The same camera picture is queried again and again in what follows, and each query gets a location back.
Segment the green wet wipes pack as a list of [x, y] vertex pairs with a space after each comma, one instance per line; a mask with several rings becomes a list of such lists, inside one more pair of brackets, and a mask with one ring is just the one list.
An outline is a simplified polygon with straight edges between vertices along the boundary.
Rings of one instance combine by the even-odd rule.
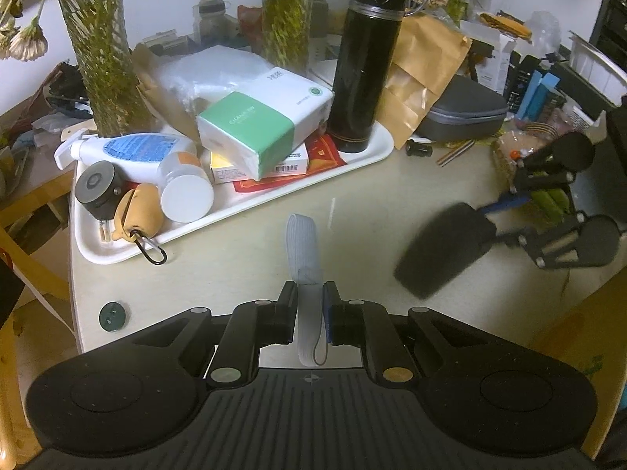
[[571, 200], [562, 188], [551, 188], [526, 191], [530, 202], [542, 213], [544, 219], [553, 224], [558, 224], [573, 211]]

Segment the brown cardboard box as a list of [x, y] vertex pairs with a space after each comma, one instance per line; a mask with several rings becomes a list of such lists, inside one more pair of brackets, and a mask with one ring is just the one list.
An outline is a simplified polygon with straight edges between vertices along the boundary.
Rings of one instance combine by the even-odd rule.
[[602, 287], [539, 331], [529, 348], [571, 365], [592, 384], [597, 414], [582, 451], [596, 457], [626, 384], [626, 294]]

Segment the grey zippered hard case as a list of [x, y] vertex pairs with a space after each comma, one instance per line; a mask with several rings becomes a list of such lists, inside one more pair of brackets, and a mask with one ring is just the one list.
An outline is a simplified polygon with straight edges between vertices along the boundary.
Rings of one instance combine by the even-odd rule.
[[507, 112], [501, 94], [456, 74], [415, 134], [440, 143], [480, 140], [500, 130]]

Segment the dark green round cap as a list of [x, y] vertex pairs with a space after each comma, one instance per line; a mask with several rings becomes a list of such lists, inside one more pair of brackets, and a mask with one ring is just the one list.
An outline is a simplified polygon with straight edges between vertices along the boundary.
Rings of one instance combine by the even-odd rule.
[[99, 325], [106, 332], [116, 332], [127, 324], [127, 310], [118, 301], [109, 301], [99, 312]]

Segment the white pill bottle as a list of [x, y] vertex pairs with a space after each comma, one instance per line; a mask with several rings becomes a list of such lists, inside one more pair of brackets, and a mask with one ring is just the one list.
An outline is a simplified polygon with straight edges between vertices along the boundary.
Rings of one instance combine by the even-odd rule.
[[200, 160], [189, 152], [167, 155], [160, 163], [161, 211], [176, 223], [191, 223], [205, 217], [214, 203], [214, 188]]

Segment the tan silicone pouch with carabiner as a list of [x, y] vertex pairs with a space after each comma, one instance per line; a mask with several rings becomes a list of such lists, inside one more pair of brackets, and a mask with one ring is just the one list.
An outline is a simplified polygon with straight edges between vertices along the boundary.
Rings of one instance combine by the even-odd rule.
[[122, 196], [112, 219], [112, 239], [134, 244], [153, 265], [167, 262], [167, 253], [155, 240], [165, 216], [155, 184], [138, 184]]

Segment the brown paper bag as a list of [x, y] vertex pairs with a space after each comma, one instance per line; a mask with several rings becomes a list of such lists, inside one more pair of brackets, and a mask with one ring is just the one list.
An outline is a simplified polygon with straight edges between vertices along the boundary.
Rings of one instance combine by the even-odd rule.
[[440, 99], [471, 46], [470, 36], [433, 16], [403, 19], [376, 111], [398, 150]]

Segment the white plastic tray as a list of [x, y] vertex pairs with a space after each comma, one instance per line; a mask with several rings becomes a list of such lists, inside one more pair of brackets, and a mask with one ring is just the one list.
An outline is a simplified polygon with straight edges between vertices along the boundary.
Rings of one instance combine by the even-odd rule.
[[[394, 142], [391, 134], [382, 124], [376, 123], [373, 126], [367, 148], [356, 154], [342, 153], [340, 155], [344, 161], [342, 166], [301, 177], [279, 188], [254, 193], [238, 193], [232, 186], [220, 184], [220, 186], [215, 188], [215, 200], [212, 204], [212, 209], [206, 217], [187, 224], [174, 223], [167, 220], [160, 232], [158, 232], [156, 242], [159, 245], [168, 244], [182, 238], [184, 235], [189, 235], [191, 232], [218, 223], [229, 217], [234, 217], [234, 215], [246, 210], [307, 189], [314, 184], [328, 181], [330, 178], [350, 173], [364, 166], [373, 165], [373, 163], [379, 163], [386, 159], [393, 150]], [[96, 265], [120, 263], [139, 254], [139, 249], [133, 243], [124, 240], [104, 240], [102, 238], [101, 223], [78, 202], [71, 204], [70, 230], [73, 242], [76, 243], [80, 254], [87, 261]]]

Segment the red packet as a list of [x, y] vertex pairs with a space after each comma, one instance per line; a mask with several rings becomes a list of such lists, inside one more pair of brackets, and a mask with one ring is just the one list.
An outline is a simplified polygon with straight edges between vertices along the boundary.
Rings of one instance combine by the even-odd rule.
[[279, 167], [281, 170], [277, 171], [274, 176], [268, 176], [260, 181], [253, 181], [252, 179], [235, 181], [233, 184], [235, 191], [237, 193], [254, 193], [276, 189], [285, 186], [285, 184], [299, 181], [302, 178], [311, 177], [315, 174], [346, 165], [330, 136], [322, 135], [308, 138], [305, 141], [305, 148], [307, 151], [307, 166], [304, 168], [298, 166], [297, 169], [288, 172], [287, 166], [292, 166], [292, 163], [284, 163]]

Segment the green white tissue box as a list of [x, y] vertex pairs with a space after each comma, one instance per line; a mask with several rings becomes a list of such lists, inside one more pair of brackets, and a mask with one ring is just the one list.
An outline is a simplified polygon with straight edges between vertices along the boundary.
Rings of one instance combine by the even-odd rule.
[[334, 93], [275, 67], [197, 115], [204, 148], [259, 181], [319, 130]]

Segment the white blue spray bottle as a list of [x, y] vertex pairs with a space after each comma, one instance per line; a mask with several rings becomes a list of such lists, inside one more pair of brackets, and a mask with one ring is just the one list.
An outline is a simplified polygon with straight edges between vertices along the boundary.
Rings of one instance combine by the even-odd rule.
[[102, 138], [79, 132], [58, 146], [54, 160], [60, 170], [72, 161], [85, 166], [107, 161], [118, 166], [129, 181], [158, 184], [159, 165], [170, 154], [179, 152], [197, 155], [196, 144], [182, 135], [139, 133]]

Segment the black thermos bottle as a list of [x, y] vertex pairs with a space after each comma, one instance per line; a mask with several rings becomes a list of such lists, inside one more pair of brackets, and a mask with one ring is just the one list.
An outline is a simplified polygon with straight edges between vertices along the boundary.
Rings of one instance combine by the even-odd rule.
[[349, 0], [327, 123], [327, 133], [343, 153], [360, 153], [368, 146], [405, 4]]

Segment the wooden chair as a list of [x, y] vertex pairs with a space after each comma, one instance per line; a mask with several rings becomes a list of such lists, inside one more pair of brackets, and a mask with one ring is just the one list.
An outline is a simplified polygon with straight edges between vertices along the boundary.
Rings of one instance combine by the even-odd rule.
[[[32, 191], [18, 197], [1, 210], [1, 226], [13, 224], [42, 206], [68, 194], [73, 172], [65, 170]], [[68, 302], [70, 286], [67, 280], [52, 273], [18, 246], [6, 231], [1, 232], [1, 262], [21, 279], [35, 298], [60, 323], [65, 319], [48, 302], [50, 296]], [[15, 469], [40, 451], [32, 429], [25, 419], [19, 390], [14, 344], [14, 317], [6, 315], [1, 324], [1, 467]]]

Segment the glass vase with bamboo middle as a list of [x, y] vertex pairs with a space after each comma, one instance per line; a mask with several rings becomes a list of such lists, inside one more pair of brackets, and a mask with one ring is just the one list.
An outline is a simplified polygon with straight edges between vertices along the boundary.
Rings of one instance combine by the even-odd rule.
[[261, 54], [275, 66], [304, 74], [314, 0], [263, 0]]

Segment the glass vase with bamboo left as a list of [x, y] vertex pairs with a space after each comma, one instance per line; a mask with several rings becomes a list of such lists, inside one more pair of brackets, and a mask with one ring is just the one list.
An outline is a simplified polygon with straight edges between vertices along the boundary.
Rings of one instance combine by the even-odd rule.
[[123, 0], [57, 0], [101, 137], [152, 132], [156, 120], [139, 90]]

